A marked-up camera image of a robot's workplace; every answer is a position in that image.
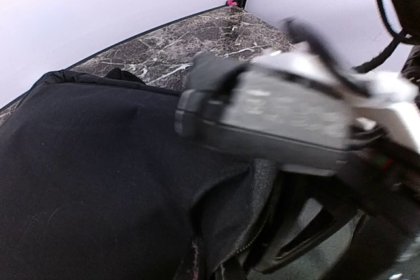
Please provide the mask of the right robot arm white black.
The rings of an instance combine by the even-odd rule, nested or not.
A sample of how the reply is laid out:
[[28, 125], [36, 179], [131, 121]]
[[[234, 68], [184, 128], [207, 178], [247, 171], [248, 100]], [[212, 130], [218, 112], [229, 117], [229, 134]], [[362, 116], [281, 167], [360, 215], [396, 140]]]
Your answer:
[[357, 67], [374, 74], [399, 44], [412, 50], [400, 73], [390, 83], [405, 83], [399, 92], [413, 90], [406, 101], [376, 109], [364, 108], [375, 121], [376, 137], [352, 166], [355, 173], [342, 181], [368, 214], [383, 219], [407, 238], [419, 238], [419, 0], [376, 0], [391, 44], [376, 58]]

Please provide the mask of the black student bag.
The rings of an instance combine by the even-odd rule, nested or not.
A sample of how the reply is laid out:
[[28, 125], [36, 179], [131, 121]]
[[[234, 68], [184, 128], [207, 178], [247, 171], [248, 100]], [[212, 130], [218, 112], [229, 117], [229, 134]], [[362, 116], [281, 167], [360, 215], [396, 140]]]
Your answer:
[[178, 98], [138, 79], [38, 80], [1, 125], [2, 279], [245, 279], [354, 212], [338, 181], [179, 137]]

